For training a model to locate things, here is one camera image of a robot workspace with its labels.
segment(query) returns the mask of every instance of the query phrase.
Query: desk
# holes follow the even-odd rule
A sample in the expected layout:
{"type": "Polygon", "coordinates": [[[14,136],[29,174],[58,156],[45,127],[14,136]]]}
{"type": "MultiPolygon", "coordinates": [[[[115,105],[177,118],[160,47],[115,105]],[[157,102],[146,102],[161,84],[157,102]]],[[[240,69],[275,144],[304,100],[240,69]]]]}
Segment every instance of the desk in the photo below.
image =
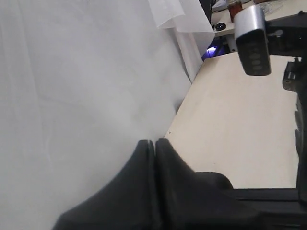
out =
{"type": "Polygon", "coordinates": [[[205,60],[166,138],[198,172],[236,188],[295,187],[296,93],[282,88],[290,57],[271,56],[272,74],[247,76],[237,53],[205,60]]]}
{"type": "MultiPolygon", "coordinates": [[[[283,3],[283,7],[281,7],[280,9],[278,9],[277,11],[271,14],[266,15],[265,19],[267,21],[291,16],[291,15],[297,14],[301,10],[307,11],[307,0],[280,0],[279,2],[283,3]]],[[[253,4],[253,1],[243,4],[243,8],[251,6],[252,4],[253,4]]],[[[233,34],[235,33],[235,27],[234,27],[234,24],[230,21],[229,11],[226,9],[220,12],[213,13],[211,22],[212,24],[215,24],[215,25],[218,23],[226,24],[226,29],[222,31],[214,30],[215,37],[221,37],[221,36],[228,35],[228,37],[226,38],[228,42],[230,43],[230,46],[235,47],[234,36],[233,36],[233,34]]]]}

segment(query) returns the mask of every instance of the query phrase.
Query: white fabric backdrop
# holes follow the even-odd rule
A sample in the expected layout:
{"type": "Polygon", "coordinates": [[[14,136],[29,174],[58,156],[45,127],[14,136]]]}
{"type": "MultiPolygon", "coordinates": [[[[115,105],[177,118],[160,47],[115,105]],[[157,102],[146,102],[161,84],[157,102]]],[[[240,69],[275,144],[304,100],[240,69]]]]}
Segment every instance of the white fabric backdrop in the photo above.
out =
{"type": "Polygon", "coordinates": [[[48,230],[168,129],[190,81],[144,0],[0,0],[0,229],[48,230]]]}

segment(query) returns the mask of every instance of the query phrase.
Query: white sheet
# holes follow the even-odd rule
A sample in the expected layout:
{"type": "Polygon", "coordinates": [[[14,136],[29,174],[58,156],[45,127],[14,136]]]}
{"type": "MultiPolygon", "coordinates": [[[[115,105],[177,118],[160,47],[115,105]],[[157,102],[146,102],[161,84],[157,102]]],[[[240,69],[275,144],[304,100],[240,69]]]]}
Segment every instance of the white sheet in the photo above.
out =
{"type": "Polygon", "coordinates": [[[167,131],[190,82],[143,0],[0,0],[0,229],[48,230],[167,131]]]}

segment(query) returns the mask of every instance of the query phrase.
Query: small black object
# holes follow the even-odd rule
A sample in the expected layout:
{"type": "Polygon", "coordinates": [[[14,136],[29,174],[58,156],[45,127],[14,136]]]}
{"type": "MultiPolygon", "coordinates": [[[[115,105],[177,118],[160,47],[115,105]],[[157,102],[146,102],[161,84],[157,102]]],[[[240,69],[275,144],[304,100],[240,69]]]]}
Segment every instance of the small black object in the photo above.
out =
{"type": "Polygon", "coordinates": [[[216,24],[215,29],[216,29],[216,31],[224,30],[224,29],[226,29],[226,24],[225,23],[218,23],[218,24],[216,24]]]}

